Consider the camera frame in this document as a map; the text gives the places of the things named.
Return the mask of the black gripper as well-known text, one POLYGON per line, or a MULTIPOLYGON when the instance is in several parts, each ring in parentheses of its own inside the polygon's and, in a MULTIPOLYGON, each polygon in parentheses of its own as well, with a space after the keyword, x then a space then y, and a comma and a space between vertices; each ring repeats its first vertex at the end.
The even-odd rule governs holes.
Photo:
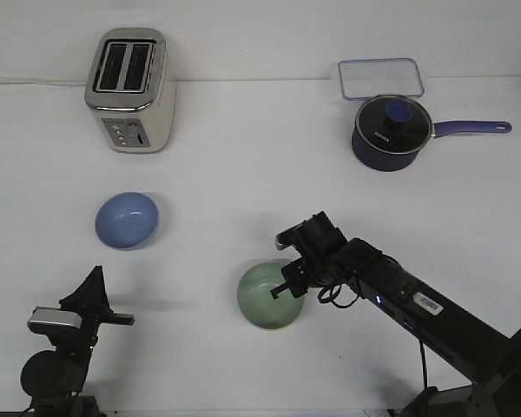
POLYGON ((335 268, 332 255, 347 244, 345 236, 334 227, 324 211, 305 220, 303 226, 304 248, 300 258, 281 269, 285 282, 270 290, 277 300, 280 294, 289 290, 294 298, 305 295, 309 288, 320 288, 319 299, 336 299, 345 282, 340 277, 340 269, 335 268))
POLYGON ((83 283, 71 294, 60 300, 61 310, 78 313, 82 317, 81 338, 86 343, 97 343, 102 324, 132 326, 132 314, 115 313, 109 305, 103 268, 95 266, 83 283))

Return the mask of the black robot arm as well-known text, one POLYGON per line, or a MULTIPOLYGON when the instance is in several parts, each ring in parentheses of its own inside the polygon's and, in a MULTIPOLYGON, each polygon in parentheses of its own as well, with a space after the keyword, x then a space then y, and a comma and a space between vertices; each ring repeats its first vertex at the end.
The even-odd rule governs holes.
POLYGON ((521 328, 507 337, 411 275, 369 243, 347 240, 319 212, 275 237, 277 249, 294 247, 300 258, 282 268, 285 279, 271 294, 299 298, 319 288, 333 302, 346 284, 453 366, 470 385, 444 391, 427 387, 403 416, 521 416, 521 328))
POLYGON ((54 348, 32 355, 23 366, 20 383, 31 397, 29 410, 35 416, 104 416, 96 397, 82 394, 99 327, 134 322, 133 315, 111 309, 101 266, 57 308, 34 308, 27 327, 54 348))

